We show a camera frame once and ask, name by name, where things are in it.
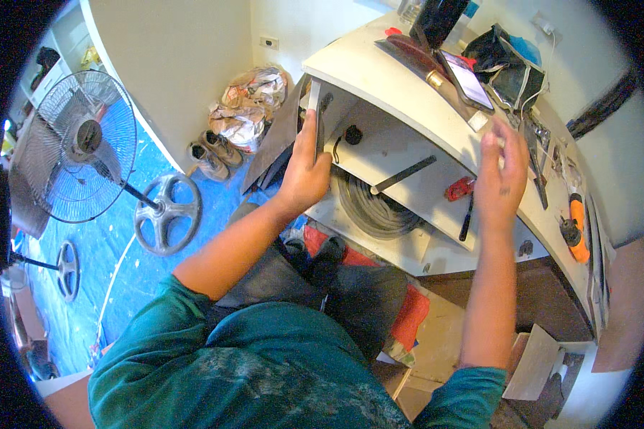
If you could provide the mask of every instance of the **green t-shirt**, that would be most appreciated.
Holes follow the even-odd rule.
[[[88,383],[101,428],[409,428],[344,329],[288,303],[252,305],[208,332],[207,296],[174,277]],[[456,371],[413,423],[488,427],[505,371]]]

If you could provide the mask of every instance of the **black pipe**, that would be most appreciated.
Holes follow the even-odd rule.
[[[41,262],[41,261],[34,261],[33,259],[28,258],[28,257],[26,257],[26,256],[24,256],[24,255],[22,255],[20,253],[17,253],[17,252],[11,252],[9,254],[9,259],[13,260],[13,261],[21,261],[21,262],[31,263],[33,265],[42,266],[43,268],[48,268],[50,270],[55,270],[55,271],[60,270],[60,267],[58,267],[56,265],[51,265],[49,263],[45,263],[45,262]]]
[[[160,206],[158,206],[158,204],[155,201],[151,200],[147,196],[145,196],[142,193],[140,193],[132,185],[130,185],[128,183],[124,183],[124,190],[127,191],[128,193],[130,193],[131,195],[133,195],[136,199],[141,200],[144,203],[146,203],[146,205],[151,206],[153,210],[159,210],[160,209]]]

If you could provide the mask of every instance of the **hand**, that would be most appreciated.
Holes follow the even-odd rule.
[[[500,231],[510,234],[520,200],[527,186],[527,164],[530,153],[525,138],[500,119],[493,117],[494,127],[481,142],[482,161],[474,185],[474,202],[483,233]],[[497,139],[505,141],[503,150]],[[498,169],[498,157],[505,161]]]
[[[282,187],[272,198],[291,218],[320,201],[329,188],[332,155],[320,153],[315,161],[316,151],[317,116],[315,110],[308,109],[306,121],[293,144]]]

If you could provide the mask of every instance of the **black hose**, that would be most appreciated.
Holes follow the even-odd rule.
[[[335,176],[341,206],[365,233],[379,240],[392,240],[419,227],[423,219],[380,193],[372,195],[369,184],[344,172]]]

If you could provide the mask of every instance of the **fan guard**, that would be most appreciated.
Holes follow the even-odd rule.
[[[60,80],[34,113],[20,170],[50,216],[86,222],[123,191],[137,141],[131,100],[120,83],[100,71],[79,71]]]

